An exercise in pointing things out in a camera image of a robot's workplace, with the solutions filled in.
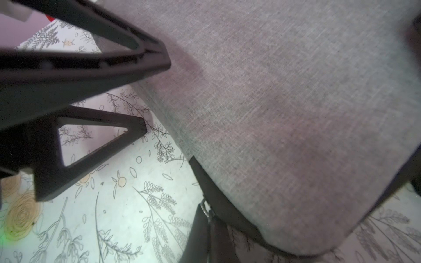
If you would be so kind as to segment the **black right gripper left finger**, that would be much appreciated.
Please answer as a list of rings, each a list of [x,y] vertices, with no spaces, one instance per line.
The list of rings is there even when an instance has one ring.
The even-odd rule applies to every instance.
[[[206,207],[199,204],[180,263],[206,263],[209,252],[209,219]]]

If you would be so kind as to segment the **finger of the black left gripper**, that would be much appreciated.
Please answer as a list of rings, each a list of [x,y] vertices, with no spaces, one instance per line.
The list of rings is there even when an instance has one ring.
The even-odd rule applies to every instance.
[[[87,54],[2,49],[2,129],[171,67],[162,41],[94,2],[20,1],[19,4],[120,44],[125,50]]]
[[[66,166],[59,128],[65,125],[122,127],[127,131]],[[1,178],[28,168],[34,175],[36,201],[49,201],[147,133],[141,117],[69,106],[63,110],[1,129]]]

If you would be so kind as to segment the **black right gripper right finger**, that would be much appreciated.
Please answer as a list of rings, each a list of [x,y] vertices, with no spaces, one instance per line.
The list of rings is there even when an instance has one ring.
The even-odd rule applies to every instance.
[[[218,217],[210,222],[210,263],[240,263],[226,224]]]

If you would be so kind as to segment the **grey laptop bag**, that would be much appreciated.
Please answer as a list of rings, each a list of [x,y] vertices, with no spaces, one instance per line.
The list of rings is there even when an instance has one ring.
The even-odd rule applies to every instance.
[[[134,90],[281,251],[340,245],[420,173],[420,1],[100,4],[164,41],[171,69]]]

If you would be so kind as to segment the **floral patterned table mat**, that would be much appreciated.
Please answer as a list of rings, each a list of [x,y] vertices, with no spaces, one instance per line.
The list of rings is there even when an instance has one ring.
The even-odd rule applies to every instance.
[[[92,35],[54,21],[16,47],[99,53]],[[1,263],[175,263],[202,193],[187,159],[129,85],[75,106],[151,117],[152,132],[60,196],[35,202],[33,176],[2,179]],[[65,165],[127,129],[64,126]],[[322,263],[420,263],[421,197],[411,184],[375,210]]]

